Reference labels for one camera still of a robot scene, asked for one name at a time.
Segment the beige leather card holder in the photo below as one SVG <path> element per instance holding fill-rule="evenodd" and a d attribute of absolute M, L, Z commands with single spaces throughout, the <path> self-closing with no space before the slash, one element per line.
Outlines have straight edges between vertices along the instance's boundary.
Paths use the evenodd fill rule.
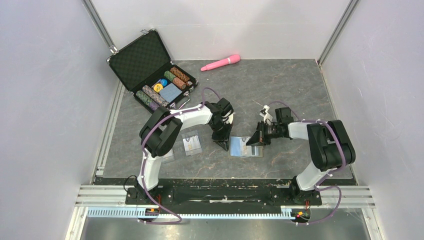
<path fill-rule="evenodd" d="M 247 145 L 250 137 L 231 136 L 229 140 L 229 156 L 238 158 L 262 158 L 263 147 Z"/>

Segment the clear acrylic card stand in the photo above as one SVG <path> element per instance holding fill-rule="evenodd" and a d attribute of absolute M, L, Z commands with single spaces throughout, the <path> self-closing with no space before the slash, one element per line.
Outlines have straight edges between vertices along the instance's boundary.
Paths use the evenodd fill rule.
<path fill-rule="evenodd" d="M 172 149 L 162 157 L 162 163 L 170 163 L 184 157 L 194 156 L 203 152 L 200 135 L 197 130 L 182 133 L 177 138 Z"/>

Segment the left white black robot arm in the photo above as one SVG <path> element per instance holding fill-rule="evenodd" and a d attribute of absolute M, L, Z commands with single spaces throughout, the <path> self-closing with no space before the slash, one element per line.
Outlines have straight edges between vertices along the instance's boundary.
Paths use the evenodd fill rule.
<path fill-rule="evenodd" d="M 159 183 L 161 157 L 172 150 L 181 130 L 208 125 L 212 130 L 213 142 L 228 151 L 233 119 L 234 108 L 225 98 L 217 103 L 205 101 L 182 110 L 169 110 L 163 106 L 157 108 L 139 132 L 142 163 L 135 186 L 139 199 L 145 204 L 156 200 L 155 187 Z"/>

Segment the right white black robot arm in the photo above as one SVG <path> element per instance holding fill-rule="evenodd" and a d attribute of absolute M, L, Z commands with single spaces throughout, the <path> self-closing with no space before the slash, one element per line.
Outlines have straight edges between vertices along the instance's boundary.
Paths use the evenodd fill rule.
<path fill-rule="evenodd" d="M 263 120 L 247 141 L 248 146 L 267 146 L 273 139 L 306 140 L 311 162 L 289 185 L 289 199 L 302 204 L 316 193 L 318 186 L 333 173 L 344 169 L 356 160 L 356 152 L 341 120 L 294 120 L 289 107 L 275 110 L 276 120 L 265 105 L 260 112 Z"/>

